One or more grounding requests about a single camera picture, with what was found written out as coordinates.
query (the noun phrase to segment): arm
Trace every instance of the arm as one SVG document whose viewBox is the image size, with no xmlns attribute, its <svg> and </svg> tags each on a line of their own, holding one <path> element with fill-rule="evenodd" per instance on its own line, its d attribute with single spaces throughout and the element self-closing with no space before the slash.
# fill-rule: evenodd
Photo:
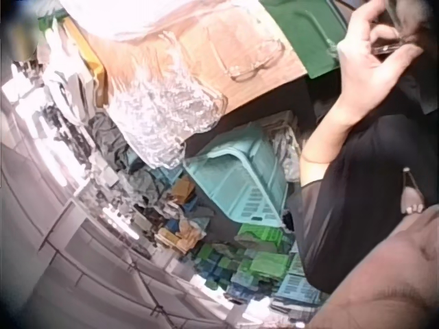
<svg viewBox="0 0 439 329">
<path fill-rule="evenodd" d="M 300 158 L 302 186 L 321 180 L 339 154 L 351 128 L 376 108 L 393 89 L 399 77 L 422 52 L 404 45 L 384 62 L 371 54 L 378 38 L 395 39 L 397 31 L 387 25 L 370 28 L 385 10 L 384 0 L 372 0 L 356 10 L 346 38 L 337 46 L 342 72 L 342 94 L 311 135 Z"/>
<path fill-rule="evenodd" d="M 302 186 L 321 180 L 329 164 L 339 154 L 354 122 L 343 116 L 344 104 L 339 99 L 307 141 L 300 156 Z"/>
</svg>

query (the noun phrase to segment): person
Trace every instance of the person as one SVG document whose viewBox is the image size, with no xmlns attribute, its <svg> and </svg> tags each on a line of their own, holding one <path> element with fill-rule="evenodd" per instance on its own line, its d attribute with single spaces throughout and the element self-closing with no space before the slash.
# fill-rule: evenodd
<svg viewBox="0 0 439 329">
<path fill-rule="evenodd" d="M 437 120 L 431 117 L 437 111 L 423 114 L 395 88 L 423 50 L 406 44 L 384 61 L 371 54 L 377 39 L 398 38 L 390 26 L 372 26 L 384 2 L 371 0 L 353 12 L 337 46 L 342 92 L 303 147 L 301 190 L 287 203 L 305 275 L 325 293 L 334 292 L 404 212 L 438 203 Z"/>
<path fill-rule="evenodd" d="M 406 216 L 354 268 L 306 328 L 438 328 L 438 278 L 435 205 Z"/>
</svg>

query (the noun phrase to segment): hand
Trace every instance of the hand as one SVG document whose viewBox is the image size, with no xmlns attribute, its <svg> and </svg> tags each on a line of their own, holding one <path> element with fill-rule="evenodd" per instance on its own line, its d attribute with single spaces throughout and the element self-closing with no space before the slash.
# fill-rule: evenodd
<svg viewBox="0 0 439 329">
<path fill-rule="evenodd" d="M 351 271 L 310 327 L 426 328 L 439 307 L 439 206 L 418 215 Z"/>
<path fill-rule="evenodd" d="M 378 38 L 398 38 L 393 27 L 376 25 L 371 29 L 372 21 L 384 10 L 385 0 L 371 0 L 354 11 L 346 37 L 337 46 L 342 72 L 340 116 L 350 125 L 376 108 L 422 53 L 416 45 L 403 45 L 384 62 L 372 55 L 372 43 Z"/>
</svg>

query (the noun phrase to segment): cardboard box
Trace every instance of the cardboard box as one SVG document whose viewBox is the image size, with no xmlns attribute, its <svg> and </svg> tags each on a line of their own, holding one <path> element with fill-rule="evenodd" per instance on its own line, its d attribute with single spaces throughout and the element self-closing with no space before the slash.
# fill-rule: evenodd
<svg viewBox="0 0 439 329">
<path fill-rule="evenodd" d="M 191 197 L 194 191 L 195 184 L 189 180 L 187 175 L 184 175 L 174 184 L 171 195 L 175 197 L 175 203 L 182 206 Z"/>
</svg>

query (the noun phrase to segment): light blue plastic crate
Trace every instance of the light blue plastic crate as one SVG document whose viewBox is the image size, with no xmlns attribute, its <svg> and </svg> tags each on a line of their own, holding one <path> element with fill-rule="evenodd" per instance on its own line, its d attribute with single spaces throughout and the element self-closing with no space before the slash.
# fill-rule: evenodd
<svg viewBox="0 0 439 329">
<path fill-rule="evenodd" d="M 228 218 L 281 226 L 287 182 L 270 142 L 256 123 L 217 136 L 183 165 Z"/>
<path fill-rule="evenodd" d="M 321 292 L 311 286 L 305 277 L 287 274 L 274 296 L 317 305 L 320 302 Z"/>
</svg>

